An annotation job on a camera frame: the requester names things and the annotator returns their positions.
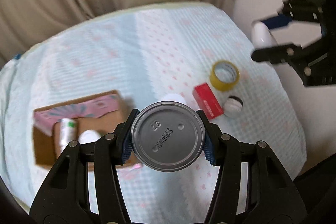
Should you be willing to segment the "white pill bottle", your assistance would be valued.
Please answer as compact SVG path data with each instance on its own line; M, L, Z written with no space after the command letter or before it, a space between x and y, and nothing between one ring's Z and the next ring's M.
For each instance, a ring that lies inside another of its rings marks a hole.
M74 119L63 118L60 121L58 156L62 153L69 142L77 140L77 122Z

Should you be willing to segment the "yellow tape roll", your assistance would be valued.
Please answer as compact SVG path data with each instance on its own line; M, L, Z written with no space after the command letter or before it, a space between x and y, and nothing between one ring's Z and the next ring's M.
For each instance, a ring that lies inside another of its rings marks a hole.
M220 60L213 64L210 83L221 92L232 90L240 80L238 68L229 61Z

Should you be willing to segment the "cardboard box pink pattern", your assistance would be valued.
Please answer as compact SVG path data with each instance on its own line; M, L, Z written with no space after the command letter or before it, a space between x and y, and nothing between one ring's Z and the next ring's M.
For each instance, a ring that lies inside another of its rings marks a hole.
M117 90L56 103L33 112L33 145L35 164L50 169L61 154L60 121L69 118L76 122L75 139L87 130L103 136L113 132L127 120L130 106Z

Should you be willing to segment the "white lid green jar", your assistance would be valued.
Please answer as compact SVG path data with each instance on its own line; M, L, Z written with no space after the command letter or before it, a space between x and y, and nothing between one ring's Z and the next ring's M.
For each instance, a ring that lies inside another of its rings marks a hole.
M159 102L163 102L163 101L178 102L178 103L187 105L185 98L177 93L169 93L169 94L164 95L161 99L159 99Z

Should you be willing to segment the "black white cream jar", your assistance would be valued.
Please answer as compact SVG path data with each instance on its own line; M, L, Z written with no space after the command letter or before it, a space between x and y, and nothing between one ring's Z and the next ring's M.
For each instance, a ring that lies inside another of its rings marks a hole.
M243 101L237 96L229 96L223 104L224 115L230 118L238 117L243 109Z

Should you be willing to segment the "white lid jar in box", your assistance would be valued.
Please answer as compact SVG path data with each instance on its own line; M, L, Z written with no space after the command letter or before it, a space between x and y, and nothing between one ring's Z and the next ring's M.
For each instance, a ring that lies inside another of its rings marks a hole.
M80 144L87 144L98 141L100 139L101 135L99 132L95 130L86 130L83 133L81 133L78 137L78 142Z

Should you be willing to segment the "light blue patterned bedsheet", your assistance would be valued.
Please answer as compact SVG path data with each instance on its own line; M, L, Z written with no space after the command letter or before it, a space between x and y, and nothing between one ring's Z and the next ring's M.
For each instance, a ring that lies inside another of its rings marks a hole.
M288 174L306 161L303 129L277 73L251 60L252 43L211 5L162 5L118 12L58 34L1 66L1 177L29 210L47 171L33 158L33 110L117 90L143 109L167 94L196 108L193 87L214 62L236 65L237 118L216 119L239 141L270 145Z

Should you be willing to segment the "red small box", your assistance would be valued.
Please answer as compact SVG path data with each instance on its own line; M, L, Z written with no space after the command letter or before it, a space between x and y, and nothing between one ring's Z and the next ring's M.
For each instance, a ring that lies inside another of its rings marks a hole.
M208 83L194 87L192 94L199 108L203 110L208 120L215 119L224 114L222 107Z

